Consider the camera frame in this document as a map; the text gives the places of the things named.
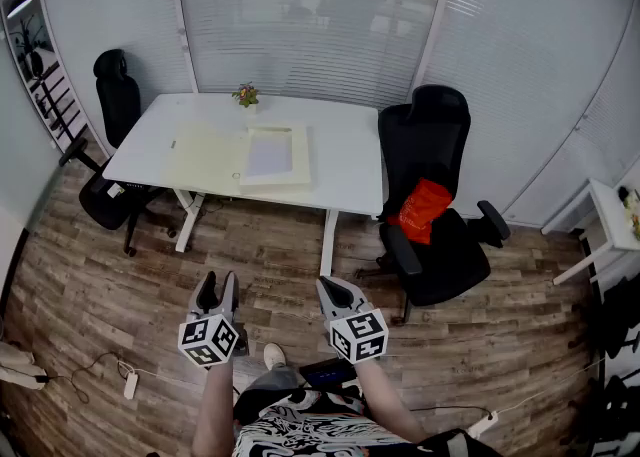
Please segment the person's patterned black shirt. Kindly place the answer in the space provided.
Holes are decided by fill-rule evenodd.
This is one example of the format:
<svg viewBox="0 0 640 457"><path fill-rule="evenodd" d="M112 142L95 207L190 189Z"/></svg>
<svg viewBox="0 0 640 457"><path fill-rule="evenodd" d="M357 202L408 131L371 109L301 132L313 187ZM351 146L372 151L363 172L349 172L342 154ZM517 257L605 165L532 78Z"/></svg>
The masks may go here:
<svg viewBox="0 0 640 457"><path fill-rule="evenodd" d="M312 389L246 391L234 422L232 457L502 457L462 429L410 442L373 421L362 400Z"/></svg>

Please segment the cream folder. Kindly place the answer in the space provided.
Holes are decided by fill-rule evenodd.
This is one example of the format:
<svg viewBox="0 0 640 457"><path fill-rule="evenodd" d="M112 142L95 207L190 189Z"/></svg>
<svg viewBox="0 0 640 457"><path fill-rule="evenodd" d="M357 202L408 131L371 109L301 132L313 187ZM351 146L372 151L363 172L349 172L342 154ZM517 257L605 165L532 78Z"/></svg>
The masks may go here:
<svg viewBox="0 0 640 457"><path fill-rule="evenodd" d="M288 173L246 175L251 134L258 130L290 130L293 167ZM295 192L312 188L309 137L305 126L252 125L226 130L209 123L194 123L173 141L172 164L167 172L181 187L212 193Z"/></svg>

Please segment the person's left forearm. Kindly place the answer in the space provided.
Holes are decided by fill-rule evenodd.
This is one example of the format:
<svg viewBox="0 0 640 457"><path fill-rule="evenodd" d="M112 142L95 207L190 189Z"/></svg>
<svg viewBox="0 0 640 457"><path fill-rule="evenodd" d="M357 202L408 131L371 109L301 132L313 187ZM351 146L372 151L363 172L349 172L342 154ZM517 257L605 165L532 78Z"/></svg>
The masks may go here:
<svg viewBox="0 0 640 457"><path fill-rule="evenodd" d="M231 457L235 446L232 387L231 360L208 371L191 447L192 457Z"/></svg>

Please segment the white paper sheet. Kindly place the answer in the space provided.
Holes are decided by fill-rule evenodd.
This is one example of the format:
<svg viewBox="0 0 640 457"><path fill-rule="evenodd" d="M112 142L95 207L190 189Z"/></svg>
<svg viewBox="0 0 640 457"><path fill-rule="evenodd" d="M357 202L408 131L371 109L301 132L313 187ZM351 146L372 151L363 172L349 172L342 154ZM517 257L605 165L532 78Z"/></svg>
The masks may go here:
<svg viewBox="0 0 640 457"><path fill-rule="evenodd" d="M258 130L251 134L246 175L265 176L292 170L290 130Z"/></svg>

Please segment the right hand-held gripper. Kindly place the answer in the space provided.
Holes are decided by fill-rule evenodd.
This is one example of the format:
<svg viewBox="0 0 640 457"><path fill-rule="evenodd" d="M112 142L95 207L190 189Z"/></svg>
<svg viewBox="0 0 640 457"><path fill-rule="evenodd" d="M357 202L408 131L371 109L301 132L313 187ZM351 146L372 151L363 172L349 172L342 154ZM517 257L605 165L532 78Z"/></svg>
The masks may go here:
<svg viewBox="0 0 640 457"><path fill-rule="evenodd" d="M320 276L316 288L329 345L350 364L377 359L387 351L389 329L380 309L362 290L334 276Z"/></svg>

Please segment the black chair parts pile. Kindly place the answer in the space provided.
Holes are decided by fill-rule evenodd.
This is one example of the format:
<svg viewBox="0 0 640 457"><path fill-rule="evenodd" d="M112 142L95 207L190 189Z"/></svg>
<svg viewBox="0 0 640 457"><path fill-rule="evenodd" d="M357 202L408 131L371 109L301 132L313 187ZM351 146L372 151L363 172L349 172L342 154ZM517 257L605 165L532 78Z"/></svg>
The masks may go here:
<svg viewBox="0 0 640 457"><path fill-rule="evenodd" d="M561 443L567 457L640 457L640 273L606 290L589 315L568 346L589 345L597 376L568 402L575 420Z"/></svg>

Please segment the black office chair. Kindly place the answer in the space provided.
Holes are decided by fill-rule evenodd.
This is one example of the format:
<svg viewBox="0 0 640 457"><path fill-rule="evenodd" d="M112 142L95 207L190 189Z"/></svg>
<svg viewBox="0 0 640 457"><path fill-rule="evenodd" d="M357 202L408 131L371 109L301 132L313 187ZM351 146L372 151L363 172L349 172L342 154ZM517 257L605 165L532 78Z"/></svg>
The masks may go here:
<svg viewBox="0 0 640 457"><path fill-rule="evenodd" d="M142 115L139 86L127 74L126 59L121 49L103 52L94 63L93 73L106 137L109 144L117 148ZM59 164L63 166L76 159L93 171L79 193L84 211L107 230L115 231L126 225L123 250L130 257L136 255L131 241L137 221L142 215L156 224L164 224L168 236L175 237L176 229L169 219L147 208L149 203L166 190L138 183L118 183L105 178L104 170L107 165L97 164L85 153L87 144L85 138L77 138L59 160Z"/></svg>
<svg viewBox="0 0 640 457"><path fill-rule="evenodd" d="M433 221L429 245L410 241L399 226L386 222L420 178L443 185L455 199L470 124L464 95L441 85L418 87L410 103L387 107L379 114L388 180L388 199L378 217L385 252L377 258L376 268L358 274L398 277L405 308L394 321L397 325L408 322L413 308L451 300L487 279L491 267L482 247L500 248L510 236L505 220L486 200L477 204L481 218L470 220L464 220L451 203Z"/></svg>

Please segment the black waist device box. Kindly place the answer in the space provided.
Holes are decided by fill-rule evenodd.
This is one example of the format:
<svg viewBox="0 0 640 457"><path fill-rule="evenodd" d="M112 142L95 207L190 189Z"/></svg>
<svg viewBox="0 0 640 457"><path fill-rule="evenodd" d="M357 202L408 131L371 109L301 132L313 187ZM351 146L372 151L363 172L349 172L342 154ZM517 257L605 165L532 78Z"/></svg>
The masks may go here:
<svg viewBox="0 0 640 457"><path fill-rule="evenodd" d="M341 387L357 378L353 365L336 357L299 368L299 374L313 388Z"/></svg>

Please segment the white desk leg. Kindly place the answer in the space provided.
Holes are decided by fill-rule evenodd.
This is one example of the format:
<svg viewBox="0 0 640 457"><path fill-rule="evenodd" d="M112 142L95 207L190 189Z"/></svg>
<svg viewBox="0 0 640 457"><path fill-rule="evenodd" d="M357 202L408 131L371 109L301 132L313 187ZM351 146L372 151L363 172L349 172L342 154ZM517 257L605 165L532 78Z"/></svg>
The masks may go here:
<svg viewBox="0 0 640 457"><path fill-rule="evenodd" d="M174 193L185 211L185 220L178 235L175 249L177 252L185 253L205 195L203 193L191 194L187 190L180 189L175 189Z"/></svg>
<svg viewBox="0 0 640 457"><path fill-rule="evenodd" d="M324 234L322 242L320 275L330 276L332 274L332 261L334 253L335 229L340 212L335 209L327 210Z"/></svg>

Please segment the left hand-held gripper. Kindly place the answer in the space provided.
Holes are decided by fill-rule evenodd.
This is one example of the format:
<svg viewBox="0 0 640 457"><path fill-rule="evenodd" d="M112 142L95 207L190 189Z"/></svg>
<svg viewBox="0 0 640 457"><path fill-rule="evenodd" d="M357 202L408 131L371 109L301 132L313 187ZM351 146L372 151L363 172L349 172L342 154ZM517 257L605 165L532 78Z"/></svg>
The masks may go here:
<svg viewBox="0 0 640 457"><path fill-rule="evenodd" d="M226 364L232 357L248 354L246 330L234 323L239 305L239 280L230 271L224 280L219 308L216 274L210 271L192 294L192 309L179 326L178 350L196 367Z"/></svg>

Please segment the person's white shoe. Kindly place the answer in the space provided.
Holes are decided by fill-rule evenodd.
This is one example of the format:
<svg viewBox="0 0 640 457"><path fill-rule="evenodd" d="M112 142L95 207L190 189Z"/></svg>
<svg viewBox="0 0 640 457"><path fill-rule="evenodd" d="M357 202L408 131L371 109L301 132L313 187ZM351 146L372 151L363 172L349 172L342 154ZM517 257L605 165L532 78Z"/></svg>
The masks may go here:
<svg viewBox="0 0 640 457"><path fill-rule="evenodd" d="M263 350L263 359L266 368L271 371L274 368L287 365L286 357L281 347L275 343L268 343Z"/></svg>

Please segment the person's grey trouser leg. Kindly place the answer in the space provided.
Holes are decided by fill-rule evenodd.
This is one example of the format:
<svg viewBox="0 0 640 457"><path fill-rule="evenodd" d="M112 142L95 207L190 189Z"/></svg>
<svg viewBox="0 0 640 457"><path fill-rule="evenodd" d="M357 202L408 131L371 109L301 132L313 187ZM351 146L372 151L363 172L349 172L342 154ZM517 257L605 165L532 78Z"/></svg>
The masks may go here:
<svg viewBox="0 0 640 457"><path fill-rule="evenodd" d="M242 391L242 394L252 390L283 391L298 387L299 379L296 370L288 365L277 364L256 378Z"/></svg>

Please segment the red plastic bag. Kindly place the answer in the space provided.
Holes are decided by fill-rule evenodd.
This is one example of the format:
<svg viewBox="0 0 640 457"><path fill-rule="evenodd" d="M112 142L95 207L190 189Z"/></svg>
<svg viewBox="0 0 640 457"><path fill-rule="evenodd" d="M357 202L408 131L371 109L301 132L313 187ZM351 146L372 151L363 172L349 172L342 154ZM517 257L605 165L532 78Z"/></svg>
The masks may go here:
<svg viewBox="0 0 640 457"><path fill-rule="evenodd" d="M399 211L391 214L386 222L399 226L410 241L429 245L433 221L446 211L452 200L446 187L420 178Z"/></svg>

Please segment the black shelf rack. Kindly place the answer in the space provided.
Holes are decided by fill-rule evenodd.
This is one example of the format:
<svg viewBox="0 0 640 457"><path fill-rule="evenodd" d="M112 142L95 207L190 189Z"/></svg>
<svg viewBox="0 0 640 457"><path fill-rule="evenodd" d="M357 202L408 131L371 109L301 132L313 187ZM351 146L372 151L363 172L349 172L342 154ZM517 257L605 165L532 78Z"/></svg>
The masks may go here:
<svg viewBox="0 0 640 457"><path fill-rule="evenodd" d="M57 61L39 79L29 82L39 115L57 147L64 152L87 128L87 119L71 93L71 84Z"/></svg>

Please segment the person's right forearm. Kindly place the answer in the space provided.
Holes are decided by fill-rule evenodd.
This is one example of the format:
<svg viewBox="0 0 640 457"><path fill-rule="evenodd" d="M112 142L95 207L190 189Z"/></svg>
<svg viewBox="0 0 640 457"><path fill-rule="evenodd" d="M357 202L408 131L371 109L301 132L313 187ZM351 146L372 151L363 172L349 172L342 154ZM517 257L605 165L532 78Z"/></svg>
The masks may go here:
<svg viewBox="0 0 640 457"><path fill-rule="evenodd" d="M371 415L379 425L412 443L427 438L422 424L404 405L377 361L364 361L354 368Z"/></svg>

